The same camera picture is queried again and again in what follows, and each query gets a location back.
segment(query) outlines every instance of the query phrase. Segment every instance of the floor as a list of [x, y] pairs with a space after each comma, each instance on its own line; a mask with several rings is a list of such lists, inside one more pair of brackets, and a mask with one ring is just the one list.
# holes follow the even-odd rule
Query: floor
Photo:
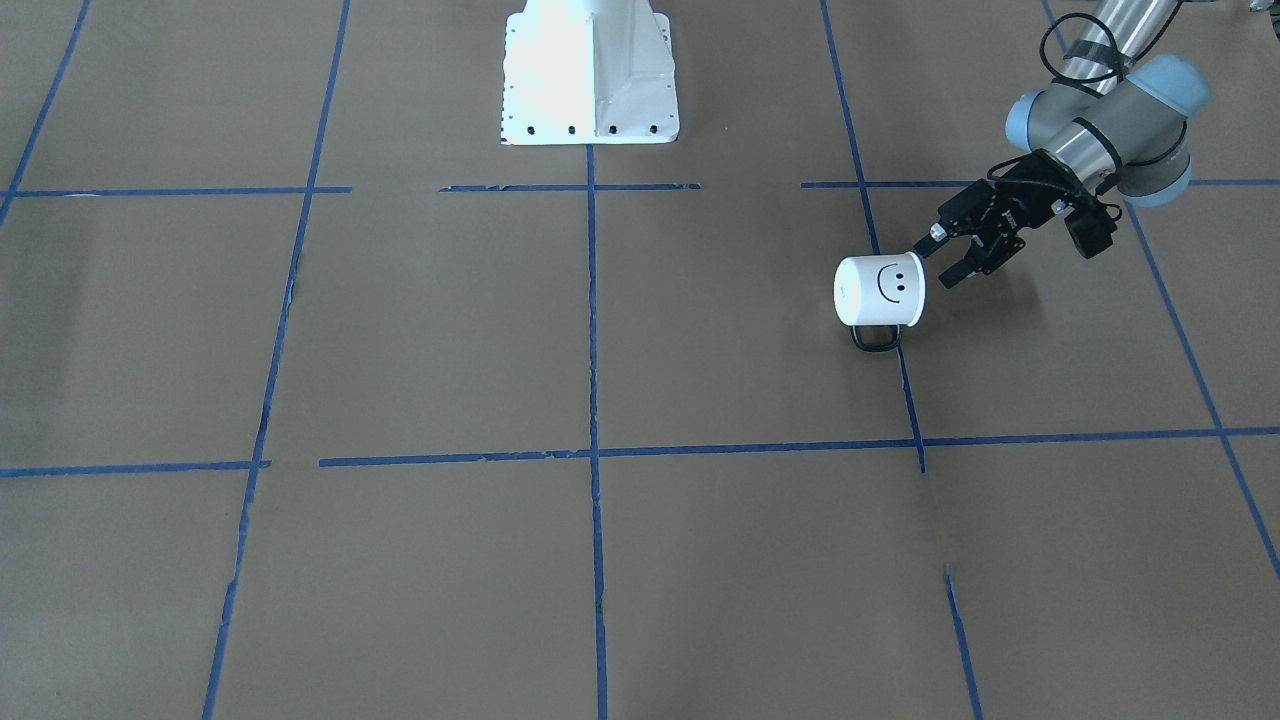
[[1266, 13], [1164, 40], [1183, 199], [872, 356], [1084, 3], [756, 5], [516, 149], [517, 0], [0, 4], [0, 717], [1275, 717]]

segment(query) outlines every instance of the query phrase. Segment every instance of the black cable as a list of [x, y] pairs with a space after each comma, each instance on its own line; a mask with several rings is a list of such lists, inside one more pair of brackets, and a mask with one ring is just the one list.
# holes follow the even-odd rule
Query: black cable
[[1098, 205], [1102, 205], [1103, 208], [1115, 208], [1115, 215], [1107, 213], [1107, 217], [1111, 218], [1112, 223], [1119, 223], [1124, 218], [1124, 208], [1116, 205], [1115, 202], [1103, 202], [1097, 195], [1094, 195], [1093, 199], [1097, 200]]
[[[1107, 42], [1111, 44], [1111, 70], [1108, 73], [1088, 78], [1070, 77], [1068, 74], [1064, 74], [1061, 70], [1055, 68], [1052, 63], [1048, 61], [1048, 54], [1044, 53], [1044, 46], [1048, 44], [1048, 36], [1053, 35], [1053, 31], [1057, 29], [1060, 24], [1075, 18], [1079, 18], [1082, 20], [1088, 20], [1098, 26], [1100, 28], [1102, 28], [1103, 35], [1107, 36]], [[1101, 82], [1111, 78], [1117, 78], [1119, 82], [1124, 82], [1124, 54], [1120, 53], [1120, 44], [1116, 41], [1115, 33], [1111, 32], [1111, 28], [1107, 27], [1107, 23], [1100, 20], [1098, 18], [1088, 13], [1068, 13], [1061, 18], [1053, 20], [1053, 23], [1048, 26], [1048, 29], [1044, 31], [1044, 35], [1041, 36], [1039, 55], [1041, 55], [1041, 63], [1044, 65], [1044, 69], [1047, 69], [1050, 73], [1053, 74], [1053, 77], [1064, 82], [1069, 82], [1073, 85], [1083, 85], [1083, 83]]]
[[1030, 155], [1021, 155], [1021, 156], [1014, 158], [1012, 160], [1005, 160], [1004, 163], [992, 165], [991, 169], [987, 170], [987, 182], [989, 182], [992, 184], [998, 184], [998, 183], [1005, 183], [1005, 184], [1034, 184], [1034, 186], [1039, 186], [1039, 187], [1047, 187], [1050, 190], [1056, 190], [1056, 191], [1059, 191], [1062, 195], [1066, 195], [1069, 197], [1074, 197], [1076, 195], [1076, 191], [1066, 187], [1065, 184], [1059, 184], [1056, 182], [1034, 179], [1034, 178], [1009, 178], [1009, 177], [1005, 177], [1005, 176], [997, 176], [996, 174], [996, 170], [1007, 168], [1010, 165], [1016, 165], [1018, 163], [1021, 163], [1027, 158], [1030, 158]]
[[1174, 24], [1174, 18], [1178, 17], [1178, 10], [1183, 9], [1183, 3], [1185, 1], [1187, 0], [1178, 0], [1178, 4], [1174, 5], [1172, 12], [1169, 13], [1167, 18], [1165, 18], [1165, 24], [1161, 26], [1160, 32], [1156, 33], [1156, 37], [1151, 38], [1151, 42], [1148, 42], [1147, 46], [1142, 49], [1142, 53], [1138, 53], [1137, 55], [1133, 56], [1134, 64], [1138, 64], [1138, 60], [1146, 58], [1147, 53], [1151, 53], [1151, 49], [1155, 47], [1157, 42], [1160, 42], [1160, 38], [1165, 37], [1165, 31], [1169, 29], [1169, 26]]

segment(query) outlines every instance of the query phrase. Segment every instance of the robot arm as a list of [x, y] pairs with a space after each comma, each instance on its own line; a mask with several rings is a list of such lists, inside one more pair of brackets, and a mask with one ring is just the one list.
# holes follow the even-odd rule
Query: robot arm
[[1024, 95], [1005, 132], [1028, 155], [992, 168], [938, 208], [938, 222], [915, 245], [928, 258], [947, 241], [968, 237], [964, 259], [940, 275], [947, 288], [991, 274], [1025, 246], [1023, 228], [1059, 214], [1084, 258], [1111, 246], [1117, 219], [1100, 196], [1112, 188], [1135, 205], [1160, 205], [1190, 182], [1187, 120], [1208, 101], [1208, 85], [1174, 55], [1129, 68], [1158, 40], [1181, 3], [1103, 0], [1071, 45], [1047, 90]]

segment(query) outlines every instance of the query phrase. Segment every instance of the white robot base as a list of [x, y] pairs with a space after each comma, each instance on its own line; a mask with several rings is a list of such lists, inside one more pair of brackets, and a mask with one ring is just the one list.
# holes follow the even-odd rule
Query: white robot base
[[671, 20], [649, 0], [527, 0], [506, 35], [503, 143], [637, 145], [680, 135]]

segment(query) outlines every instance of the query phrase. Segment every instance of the mug handle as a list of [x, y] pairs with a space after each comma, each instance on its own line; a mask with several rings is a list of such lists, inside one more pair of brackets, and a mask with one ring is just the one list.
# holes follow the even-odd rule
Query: mug handle
[[863, 338], [858, 334], [858, 325], [849, 328], [849, 334], [854, 338], [854, 345], [858, 350], [863, 352], [888, 352], [890, 350], [897, 350], [897, 346], [902, 343], [902, 325], [887, 325], [890, 328], [890, 338], [884, 345], [867, 345]]

